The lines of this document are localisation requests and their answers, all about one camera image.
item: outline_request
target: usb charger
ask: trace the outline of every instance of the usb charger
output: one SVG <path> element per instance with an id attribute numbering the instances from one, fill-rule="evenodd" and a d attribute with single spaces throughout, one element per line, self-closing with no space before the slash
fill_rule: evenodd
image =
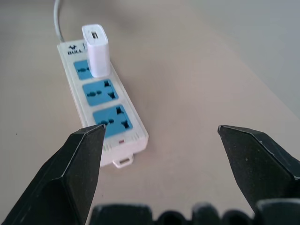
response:
<path id="1" fill-rule="evenodd" d="M 82 27 L 83 37 L 87 44 L 88 64 L 93 77 L 108 76 L 111 72 L 108 39 L 99 24 Z"/>

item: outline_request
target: white cable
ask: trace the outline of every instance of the white cable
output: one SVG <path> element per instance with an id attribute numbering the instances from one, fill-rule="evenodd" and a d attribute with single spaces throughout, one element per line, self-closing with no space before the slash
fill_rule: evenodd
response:
<path id="1" fill-rule="evenodd" d="M 58 18 L 59 7 L 60 7 L 60 0 L 55 0 L 54 10 L 53 10 L 55 32 L 56 32 L 57 37 L 60 39 L 60 41 L 64 42 L 64 38 L 61 35 L 60 22 L 59 22 L 59 18 Z"/>

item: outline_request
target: power strip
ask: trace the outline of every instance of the power strip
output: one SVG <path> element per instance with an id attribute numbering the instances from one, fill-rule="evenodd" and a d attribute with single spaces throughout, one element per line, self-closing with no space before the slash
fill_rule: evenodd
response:
<path id="1" fill-rule="evenodd" d="M 132 164 L 149 136 L 112 64 L 109 76 L 94 78 L 84 40 L 63 42 L 58 50 L 82 126 L 106 125 L 100 166 Z"/>

